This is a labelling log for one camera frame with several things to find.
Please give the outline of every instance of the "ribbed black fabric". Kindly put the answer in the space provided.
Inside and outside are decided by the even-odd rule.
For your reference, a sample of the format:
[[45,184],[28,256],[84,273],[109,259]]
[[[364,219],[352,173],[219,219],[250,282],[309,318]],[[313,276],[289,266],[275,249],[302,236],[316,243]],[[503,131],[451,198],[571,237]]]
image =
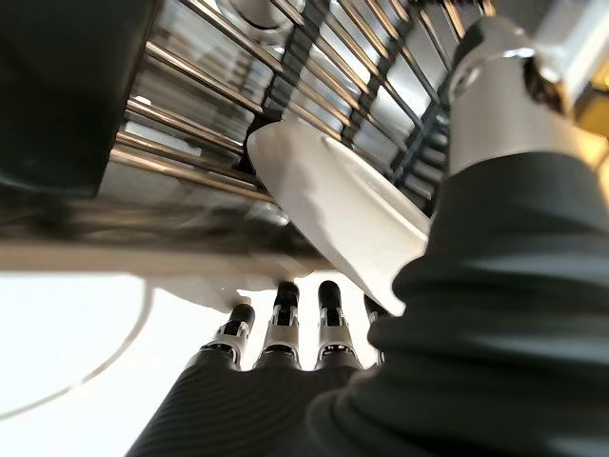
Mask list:
[[385,355],[317,398],[292,456],[609,456],[609,216],[597,178],[548,153],[442,187],[424,257],[394,282]]
[[343,386],[355,371],[240,372],[212,362],[182,373],[128,457],[266,455],[303,420],[312,398]]

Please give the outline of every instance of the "dishwasher rack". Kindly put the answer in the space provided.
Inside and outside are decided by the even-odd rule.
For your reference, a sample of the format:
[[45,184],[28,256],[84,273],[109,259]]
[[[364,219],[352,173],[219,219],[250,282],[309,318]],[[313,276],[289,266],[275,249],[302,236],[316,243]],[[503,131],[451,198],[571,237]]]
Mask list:
[[[6,28],[19,26],[12,34],[19,37],[13,43],[22,61],[39,70],[40,81],[60,88],[41,103],[47,100],[43,95],[49,97],[46,83],[37,86],[38,96],[32,85],[39,81],[26,80],[13,96],[14,109],[23,115],[5,109],[7,122],[18,120],[26,134],[18,137],[11,157],[23,165],[20,151],[33,144],[38,169],[49,179],[69,178],[77,185],[91,176],[99,180],[81,195],[2,187],[0,237],[11,243],[323,260],[248,163],[247,136],[280,119],[301,120],[350,147],[431,216],[446,162],[445,81],[452,54],[471,24],[495,14],[491,2],[264,0],[279,20],[275,29],[261,30],[236,14],[237,1],[96,4],[97,15],[111,17],[114,28],[97,21],[101,25],[91,32],[95,17],[77,0],[71,12],[41,2],[35,15],[15,7],[19,20],[5,16]],[[120,25],[138,8],[146,8],[147,21],[134,33],[137,46],[129,47],[123,37],[129,29]],[[46,41],[31,33],[45,27]],[[104,58],[80,54],[70,73],[69,57],[84,48],[73,46],[74,37],[85,35]],[[53,55],[61,64],[45,65]],[[125,77],[113,67],[123,55],[122,63],[132,69]],[[106,61],[112,66],[104,67]],[[25,71],[26,65],[15,68]],[[104,69],[99,77],[96,68]],[[88,91],[79,91],[87,78]],[[113,92],[115,127],[99,129],[103,141],[92,144],[86,135],[73,141],[74,133],[98,129],[104,94],[91,91],[106,88],[106,79],[124,88],[121,96]],[[63,107],[69,122],[57,114]],[[53,129],[49,121],[56,123]],[[47,135],[44,141],[28,134],[32,124]],[[63,143],[51,150],[45,141],[54,141],[59,130]],[[85,180],[72,179],[91,164],[94,172]]]
[[[448,146],[442,100],[451,53],[472,22],[495,13],[493,5],[488,0],[407,6],[399,0],[307,0],[299,10],[293,3],[272,0],[291,31],[284,42],[268,46],[247,36],[214,2],[166,2],[146,43],[143,70],[110,161],[272,203],[247,166],[244,141],[256,126],[296,116],[352,148],[431,215]],[[167,25],[170,16],[186,17],[183,22],[194,24],[194,30],[213,35],[219,47],[236,56],[235,70],[226,71],[218,56],[193,58],[187,40]],[[411,33],[423,34],[431,46],[424,47],[421,38],[410,46]],[[424,61],[434,59],[429,70]],[[404,65],[410,72],[407,84],[416,90],[404,91],[389,77]],[[206,103],[221,106],[210,117],[224,116],[232,125],[209,116],[193,119],[175,104],[155,103],[147,77],[188,85],[190,93],[198,91]],[[409,93],[415,94],[417,109]],[[389,122],[386,112],[375,111],[380,103],[391,106]],[[165,141],[155,141],[151,129],[165,132]],[[200,148],[195,154],[181,150],[166,133]],[[370,147],[375,142],[382,153]]]

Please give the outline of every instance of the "black rubber sleeve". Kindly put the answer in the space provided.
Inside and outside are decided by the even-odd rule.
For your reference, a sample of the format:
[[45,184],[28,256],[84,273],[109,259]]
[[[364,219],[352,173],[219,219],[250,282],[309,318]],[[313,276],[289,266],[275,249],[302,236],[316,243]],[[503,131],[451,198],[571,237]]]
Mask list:
[[318,397],[291,453],[609,455],[609,215],[596,175],[551,153],[442,186],[376,373]]

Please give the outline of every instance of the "stainless steel surface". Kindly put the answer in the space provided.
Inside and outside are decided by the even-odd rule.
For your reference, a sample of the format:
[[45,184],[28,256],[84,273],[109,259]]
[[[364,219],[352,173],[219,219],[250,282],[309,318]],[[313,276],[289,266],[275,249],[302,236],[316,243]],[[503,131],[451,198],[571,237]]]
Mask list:
[[522,152],[580,155],[580,134],[563,108],[531,93],[525,63],[537,54],[521,28],[499,17],[479,22],[483,42],[454,70],[448,172],[458,173],[484,160]]
[[127,101],[127,111],[140,114],[147,119],[179,130],[201,141],[209,142],[222,150],[227,150],[239,155],[243,155],[244,153],[243,145],[241,143],[226,138],[207,127],[201,126],[190,119],[186,119],[173,112],[152,107],[133,98]]
[[[164,1],[99,195],[62,203],[69,215],[62,236],[105,246],[317,255],[242,163],[252,122],[278,115],[307,122],[393,179],[416,151],[408,138],[431,136],[425,113],[441,104],[455,33],[493,12],[489,0],[255,2],[264,3],[266,25],[281,31],[244,25],[244,17],[260,20],[253,2]],[[425,176],[437,180],[445,154],[426,150],[423,159],[402,188],[431,199]],[[19,227],[35,226],[40,202],[22,203]],[[51,209],[42,213],[58,224]]]
[[230,184],[219,179],[211,177],[209,174],[202,173],[194,169],[186,169],[164,162],[162,160],[146,157],[144,154],[135,151],[126,151],[120,147],[114,147],[110,152],[110,161],[128,167],[135,167],[146,171],[163,174],[172,178],[183,179],[185,181],[206,186],[209,188],[223,190],[228,193],[234,193],[242,197],[260,200],[263,202],[272,203],[273,199],[267,194],[256,190],[253,186],[248,186],[246,183]]
[[134,135],[127,131],[119,131],[117,133],[116,143],[118,145],[124,145],[130,148],[142,150],[144,152],[149,152],[160,157],[165,157],[166,159],[175,160],[176,162],[192,165],[195,168],[211,171],[221,176],[233,178],[237,181],[242,181],[254,186],[259,185],[256,177],[252,176],[251,174],[243,173],[237,171],[236,169],[229,169],[220,162],[216,163],[210,160],[201,159],[178,149],[171,148],[162,143],[157,143],[156,141],[150,140],[144,136]]
[[146,43],[146,53],[153,59],[162,62],[168,67],[180,71],[184,76],[187,76],[197,83],[218,92],[220,95],[226,97],[228,100],[236,103],[240,107],[255,114],[263,114],[263,109],[260,107],[260,105],[252,102],[231,86],[223,83],[202,68],[193,65],[191,62],[188,62],[186,59],[183,59],[174,52],[166,50],[165,48],[148,41]]

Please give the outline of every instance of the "black panel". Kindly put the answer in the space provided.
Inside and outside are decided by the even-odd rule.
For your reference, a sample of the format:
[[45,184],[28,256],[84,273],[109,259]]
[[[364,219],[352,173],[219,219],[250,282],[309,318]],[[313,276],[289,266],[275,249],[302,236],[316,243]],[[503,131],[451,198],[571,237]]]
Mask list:
[[0,184],[94,196],[156,0],[0,6]]

